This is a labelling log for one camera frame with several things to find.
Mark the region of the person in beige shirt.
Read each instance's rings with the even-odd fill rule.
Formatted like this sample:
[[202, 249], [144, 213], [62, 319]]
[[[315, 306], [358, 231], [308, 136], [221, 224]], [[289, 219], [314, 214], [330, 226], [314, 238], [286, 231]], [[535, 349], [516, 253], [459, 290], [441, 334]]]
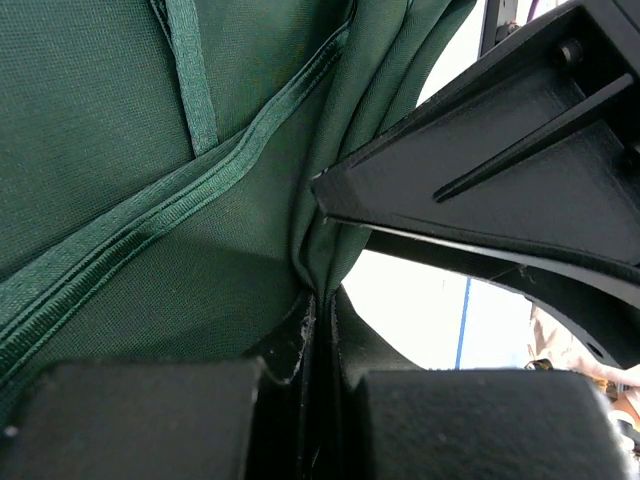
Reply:
[[583, 374], [600, 384], [639, 390], [639, 366], [621, 369], [602, 363], [558, 320], [533, 305], [529, 320], [527, 352], [531, 361], [548, 363], [553, 369]]

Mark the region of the dark green cloth napkin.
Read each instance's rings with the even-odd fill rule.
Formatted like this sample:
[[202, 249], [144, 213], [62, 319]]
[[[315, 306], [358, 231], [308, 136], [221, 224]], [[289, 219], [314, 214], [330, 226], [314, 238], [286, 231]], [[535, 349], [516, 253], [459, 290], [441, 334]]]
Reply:
[[5, 1], [1, 422], [46, 366], [236, 356], [368, 232], [310, 179], [417, 104], [470, 1]]

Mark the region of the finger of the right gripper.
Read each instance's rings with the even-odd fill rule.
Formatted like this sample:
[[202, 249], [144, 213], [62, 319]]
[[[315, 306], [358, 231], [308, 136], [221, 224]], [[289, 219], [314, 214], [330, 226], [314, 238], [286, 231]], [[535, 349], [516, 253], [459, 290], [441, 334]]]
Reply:
[[525, 264], [374, 232], [367, 248], [520, 293], [554, 315], [609, 364], [639, 363], [639, 310], [592, 286]]
[[570, 1], [312, 183], [347, 222], [639, 263], [639, 5]]

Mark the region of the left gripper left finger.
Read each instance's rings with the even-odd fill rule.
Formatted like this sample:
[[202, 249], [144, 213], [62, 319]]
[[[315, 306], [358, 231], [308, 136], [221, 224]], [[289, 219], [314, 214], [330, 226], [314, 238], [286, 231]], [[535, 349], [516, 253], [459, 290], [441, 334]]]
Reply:
[[1, 435], [5, 479], [300, 479], [316, 301], [225, 361], [45, 370]]

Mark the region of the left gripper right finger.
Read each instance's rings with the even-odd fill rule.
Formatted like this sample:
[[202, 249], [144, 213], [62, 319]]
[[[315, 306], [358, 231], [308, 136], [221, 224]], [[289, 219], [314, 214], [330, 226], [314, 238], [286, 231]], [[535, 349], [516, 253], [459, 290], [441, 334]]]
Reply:
[[608, 407], [565, 371], [423, 370], [337, 293], [332, 450], [344, 479], [631, 479]]

